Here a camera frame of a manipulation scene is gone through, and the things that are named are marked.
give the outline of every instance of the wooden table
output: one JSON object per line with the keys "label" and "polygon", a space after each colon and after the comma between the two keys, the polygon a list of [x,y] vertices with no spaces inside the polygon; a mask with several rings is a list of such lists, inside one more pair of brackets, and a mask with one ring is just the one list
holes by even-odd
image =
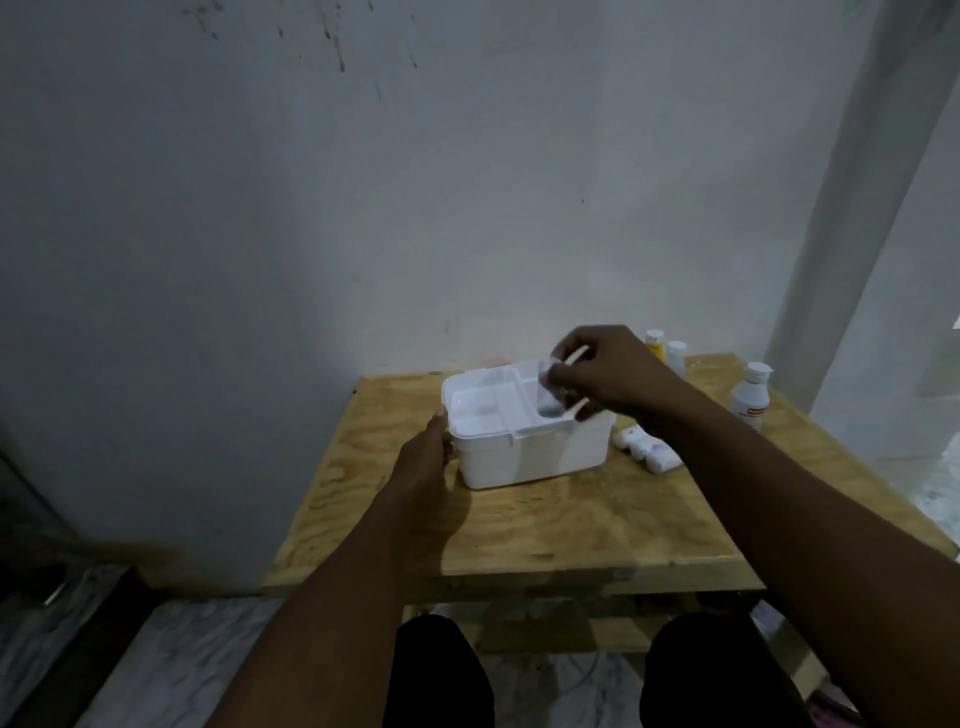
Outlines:
{"label": "wooden table", "polygon": [[[687,370],[693,384],[725,401],[743,363],[733,354],[707,354],[689,357]],[[296,586],[347,536],[386,482],[400,446],[436,409],[446,376],[359,380],[266,576],[266,590]],[[932,521],[776,391],[763,432],[833,487],[956,555]],[[611,448],[599,468],[524,485],[472,491],[456,461],[446,477],[444,507],[414,535],[411,603],[763,587],[686,468],[652,475]]]}

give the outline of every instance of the white plastic box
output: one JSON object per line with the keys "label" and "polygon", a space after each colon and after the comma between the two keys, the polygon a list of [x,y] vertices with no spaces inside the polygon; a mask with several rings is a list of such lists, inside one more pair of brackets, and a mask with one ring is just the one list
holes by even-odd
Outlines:
{"label": "white plastic box", "polygon": [[537,414],[537,361],[474,369],[444,381],[442,398],[460,470],[474,489],[495,488],[593,468],[607,459],[615,420],[584,423],[573,412]]}

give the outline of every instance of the white cap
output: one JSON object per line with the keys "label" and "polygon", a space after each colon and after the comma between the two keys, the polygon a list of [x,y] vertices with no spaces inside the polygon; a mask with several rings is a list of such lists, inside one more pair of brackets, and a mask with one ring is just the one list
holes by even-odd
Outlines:
{"label": "white cap", "polygon": [[772,373],[773,370],[762,361],[752,361],[747,365],[743,378],[753,384],[764,384]]}

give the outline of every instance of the person's right hand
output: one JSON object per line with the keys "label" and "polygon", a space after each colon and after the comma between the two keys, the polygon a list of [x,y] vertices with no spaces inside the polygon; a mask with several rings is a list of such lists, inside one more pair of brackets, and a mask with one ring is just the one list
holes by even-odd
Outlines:
{"label": "person's right hand", "polygon": [[631,417],[664,414],[689,386],[627,327],[576,327],[553,350],[561,361],[586,346],[573,364],[554,364],[550,384],[569,393],[567,407],[587,398],[577,412],[585,420],[610,409]]}

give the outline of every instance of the forearm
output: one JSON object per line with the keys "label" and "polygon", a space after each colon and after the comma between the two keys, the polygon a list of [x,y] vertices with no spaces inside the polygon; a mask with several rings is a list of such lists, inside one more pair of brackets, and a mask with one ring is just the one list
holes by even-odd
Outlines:
{"label": "forearm", "polygon": [[705,396],[684,397],[661,436],[834,677],[882,724],[910,724],[920,696],[931,718],[960,709],[960,570]]}
{"label": "forearm", "polygon": [[389,487],[374,499],[267,625],[207,726],[380,725],[411,516]]}

